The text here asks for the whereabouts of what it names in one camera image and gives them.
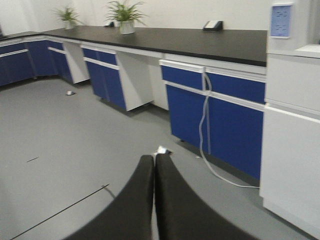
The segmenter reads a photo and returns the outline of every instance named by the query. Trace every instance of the vinyl floor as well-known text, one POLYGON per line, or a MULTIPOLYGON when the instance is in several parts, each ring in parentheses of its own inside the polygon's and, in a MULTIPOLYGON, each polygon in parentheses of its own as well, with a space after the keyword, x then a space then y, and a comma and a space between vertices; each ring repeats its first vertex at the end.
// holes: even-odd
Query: vinyl floor
POLYGON ((167 111, 149 104, 124 112, 93 95, 89 83, 43 78, 0 87, 0 136, 1 240, 60 240, 78 230, 121 191, 140 156, 159 145, 173 151, 195 192, 240 228, 262 240, 314 239, 264 209, 257 189, 213 176, 192 147, 171 135, 167 111))

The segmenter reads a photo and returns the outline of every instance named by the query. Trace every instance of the green plant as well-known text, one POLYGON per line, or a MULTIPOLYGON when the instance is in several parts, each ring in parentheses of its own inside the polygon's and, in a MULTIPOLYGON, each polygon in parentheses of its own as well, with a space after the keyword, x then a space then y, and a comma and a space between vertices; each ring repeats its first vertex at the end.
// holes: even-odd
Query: green plant
POLYGON ((83 24, 83 22, 77 19, 79 14, 75 12, 75 9, 72 7, 65 6, 63 9, 54 9, 53 13, 63 22, 68 21, 72 25, 76 25, 76 23, 83 24))
POLYGON ((107 20, 118 21, 120 26, 124 21, 136 20, 139 23, 145 25, 140 18, 147 16, 137 9, 138 5, 144 4, 143 1, 139 1, 136 4, 129 5, 129 0, 124 0, 123 3, 120 1, 110 1, 108 2, 108 17, 107 20))

